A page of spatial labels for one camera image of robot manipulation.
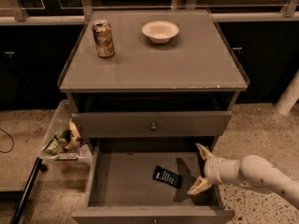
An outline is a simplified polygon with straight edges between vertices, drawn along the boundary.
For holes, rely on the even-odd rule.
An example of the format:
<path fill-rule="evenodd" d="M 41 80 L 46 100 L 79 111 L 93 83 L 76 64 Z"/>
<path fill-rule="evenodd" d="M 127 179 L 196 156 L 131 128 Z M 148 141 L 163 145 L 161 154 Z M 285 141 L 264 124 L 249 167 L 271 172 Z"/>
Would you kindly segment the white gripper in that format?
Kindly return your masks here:
<path fill-rule="evenodd" d="M 235 180 L 235 161 L 217 158 L 203 145 L 195 144 L 200 152 L 201 158 L 206 162 L 204 174 L 206 177 L 199 176 L 187 193 L 197 195 L 212 187 L 212 184 L 219 185 L 233 183 Z"/>

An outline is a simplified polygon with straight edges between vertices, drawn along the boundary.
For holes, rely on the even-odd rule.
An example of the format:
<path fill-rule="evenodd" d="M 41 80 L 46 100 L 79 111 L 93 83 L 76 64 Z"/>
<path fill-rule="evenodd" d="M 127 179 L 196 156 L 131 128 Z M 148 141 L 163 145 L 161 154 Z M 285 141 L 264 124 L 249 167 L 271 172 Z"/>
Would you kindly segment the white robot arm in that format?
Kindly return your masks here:
<path fill-rule="evenodd" d="M 259 193 L 271 193 L 299 209 L 299 183 L 282 173 L 274 164 L 257 155 L 241 160 L 214 156 L 206 147 L 196 143 L 205 161 L 204 175 L 199 176 L 187 193 L 197 195 L 213 185 L 231 184 Z"/>

